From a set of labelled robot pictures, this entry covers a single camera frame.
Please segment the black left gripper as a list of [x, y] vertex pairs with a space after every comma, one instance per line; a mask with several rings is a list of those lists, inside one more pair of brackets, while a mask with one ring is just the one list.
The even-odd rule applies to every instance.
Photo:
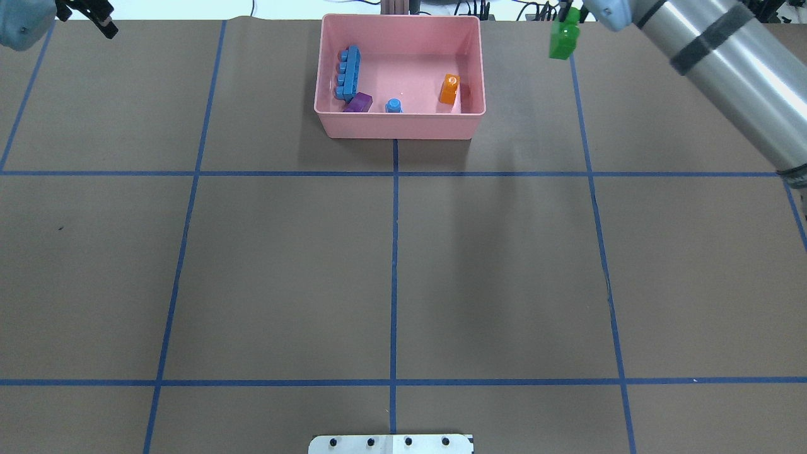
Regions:
[[93, 22], [104, 37], [110, 40], [119, 33], [112, 20], [113, 6], [109, 1], [60, 1], [56, 0], [57, 18], [66, 22], [73, 12], [78, 12]]

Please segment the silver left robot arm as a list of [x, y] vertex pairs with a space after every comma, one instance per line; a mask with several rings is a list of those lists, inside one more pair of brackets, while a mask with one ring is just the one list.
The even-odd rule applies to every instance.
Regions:
[[119, 33], [109, 1], [2, 1], [1, 44], [17, 52], [26, 51], [47, 34], [54, 20], [66, 22], [74, 12], [95, 24], [106, 38]]

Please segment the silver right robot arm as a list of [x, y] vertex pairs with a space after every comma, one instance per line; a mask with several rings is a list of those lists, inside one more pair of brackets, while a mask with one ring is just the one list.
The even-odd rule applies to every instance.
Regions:
[[805, 190], [805, 51], [738, 1], [587, 1], [571, 58], [599, 172], [776, 172]]

